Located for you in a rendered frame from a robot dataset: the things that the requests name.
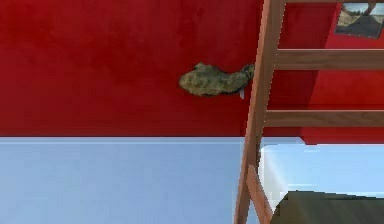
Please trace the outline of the brown wooden chair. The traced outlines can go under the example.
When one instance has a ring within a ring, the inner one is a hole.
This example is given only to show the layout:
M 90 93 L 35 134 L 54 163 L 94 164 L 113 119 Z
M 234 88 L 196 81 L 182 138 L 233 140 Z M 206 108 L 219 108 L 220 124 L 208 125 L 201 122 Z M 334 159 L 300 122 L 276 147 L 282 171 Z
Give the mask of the brown wooden chair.
M 266 127 L 384 127 L 384 110 L 269 110 L 276 70 L 384 70 L 384 49 L 280 49 L 288 3 L 384 3 L 384 0 L 264 0 L 233 224 L 249 207 L 270 224 L 272 209 L 257 172 Z

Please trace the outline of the framed landscape picture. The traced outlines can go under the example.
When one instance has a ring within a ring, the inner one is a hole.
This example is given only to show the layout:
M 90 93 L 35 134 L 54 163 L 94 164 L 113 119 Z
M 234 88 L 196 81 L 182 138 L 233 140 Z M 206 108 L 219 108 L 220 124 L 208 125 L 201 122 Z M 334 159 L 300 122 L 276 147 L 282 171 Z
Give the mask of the framed landscape picture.
M 343 3 L 337 16 L 335 33 L 378 39 L 384 29 L 384 2 Z

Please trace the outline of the olive fish wall ornament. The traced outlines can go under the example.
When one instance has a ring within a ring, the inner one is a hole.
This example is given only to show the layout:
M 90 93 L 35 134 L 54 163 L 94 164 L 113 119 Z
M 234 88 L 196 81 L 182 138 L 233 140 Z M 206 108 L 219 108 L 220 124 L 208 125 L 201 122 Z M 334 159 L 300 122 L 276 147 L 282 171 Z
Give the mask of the olive fish wall ornament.
M 254 77 L 254 64 L 246 64 L 235 72 L 225 72 L 220 68 L 199 62 L 183 74 L 179 86 L 191 95 L 215 97 L 239 93 L 244 97 L 244 89 Z

